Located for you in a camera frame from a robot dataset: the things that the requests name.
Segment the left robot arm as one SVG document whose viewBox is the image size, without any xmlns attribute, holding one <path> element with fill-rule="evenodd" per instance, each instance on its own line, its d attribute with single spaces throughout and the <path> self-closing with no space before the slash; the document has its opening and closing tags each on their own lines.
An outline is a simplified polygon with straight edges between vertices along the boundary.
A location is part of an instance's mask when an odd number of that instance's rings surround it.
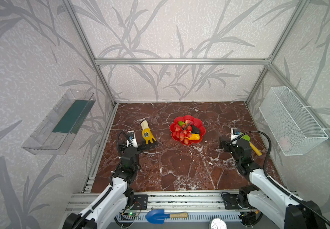
<svg viewBox="0 0 330 229">
<path fill-rule="evenodd" d="M 122 155 L 109 177 L 109 185 L 79 214 L 71 213 L 62 228 L 105 229 L 120 212 L 131 207 L 134 204 L 134 192 L 130 185 L 141 169 L 139 155 L 155 146 L 156 144 L 146 144 L 144 141 L 138 146 L 134 143 L 118 145 Z"/>
</svg>

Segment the black fake avocado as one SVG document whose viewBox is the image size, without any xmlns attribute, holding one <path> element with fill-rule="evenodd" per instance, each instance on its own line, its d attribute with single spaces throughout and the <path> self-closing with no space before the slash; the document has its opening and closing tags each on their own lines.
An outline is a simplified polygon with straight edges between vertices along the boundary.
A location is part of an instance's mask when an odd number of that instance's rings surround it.
<svg viewBox="0 0 330 229">
<path fill-rule="evenodd" d="M 191 125 L 191 128 L 192 128 L 191 133 L 198 134 L 198 135 L 201 134 L 201 131 L 200 131 L 200 129 L 198 127 L 196 127 L 194 125 Z"/>
</svg>

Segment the green yellow fake mango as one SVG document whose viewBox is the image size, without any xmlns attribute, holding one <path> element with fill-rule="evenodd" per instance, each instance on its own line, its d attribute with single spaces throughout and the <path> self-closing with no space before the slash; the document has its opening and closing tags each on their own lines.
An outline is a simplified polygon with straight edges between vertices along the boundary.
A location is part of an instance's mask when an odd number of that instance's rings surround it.
<svg viewBox="0 0 330 229">
<path fill-rule="evenodd" d="M 183 121 L 179 121 L 178 124 L 179 124 L 179 126 L 182 127 L 183 125 L 185 125 L 185 122 L 183 122 Z"/>
</svg>

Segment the yellow orange fake fruit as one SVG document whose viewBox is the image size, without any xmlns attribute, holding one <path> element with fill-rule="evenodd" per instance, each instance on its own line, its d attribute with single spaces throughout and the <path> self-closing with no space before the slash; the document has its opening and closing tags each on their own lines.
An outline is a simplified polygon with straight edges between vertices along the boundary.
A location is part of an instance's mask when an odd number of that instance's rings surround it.
<svg viewBox="0 0 330 229">
<path fill-rule="evenodd" d="M 199 135 L 199 134 L 188 133 L 188 134 L 186 135 L 186 138 L 187 138 L 189 141 L 198 141 L 198 140 L 200 140 L 200 135 Z"/>
</svg>

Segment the red fake grape bunch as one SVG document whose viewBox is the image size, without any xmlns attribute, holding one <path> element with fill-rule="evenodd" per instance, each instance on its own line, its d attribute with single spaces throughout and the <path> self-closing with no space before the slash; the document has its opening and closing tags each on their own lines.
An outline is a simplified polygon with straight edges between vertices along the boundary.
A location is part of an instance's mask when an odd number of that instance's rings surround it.
<svg viewBox="0 0 330 229">
<path fill-rule="evenodd" d="M 193 141 L 189 141 L 186 138 L 186 135 L 188 133 L 191 133 L 191 130 L 192 130 L 191 125 L 193 125 L 194 122 L 191 119 L 185 119 L 183 121 L 183 122 L 185 122 L 185 125 L 183 125 L 181 127 L 178 124 L 179 121 L 182 121 L 182 120 L 174 121 L 170 125 L 171 136 L 174 140 L 181 142 L 183 145 L 191 145 L 193 143 Z"/>
</svg>

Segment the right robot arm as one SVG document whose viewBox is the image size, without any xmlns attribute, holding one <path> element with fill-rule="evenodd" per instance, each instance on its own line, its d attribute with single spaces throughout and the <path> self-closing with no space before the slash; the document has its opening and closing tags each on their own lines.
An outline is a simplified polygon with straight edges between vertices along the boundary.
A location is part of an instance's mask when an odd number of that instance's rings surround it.
<svg viewBox="0 0 330 229">
<path fill-rule="evenodd" d="M 275 181 L 257 164 L 251 153 L 250 142 L 243 138 L 231 141 L 220 139 L 219 148 L 230 153 L 238 172 L 250 182 L 239 189 L 238 195 L 221 196 L 226 208 L 239 207 L 244 210 L 259 210 L 280 229 L 325 229 L 326 219 L 313 201 L 304 201 Z"/>
</svg>

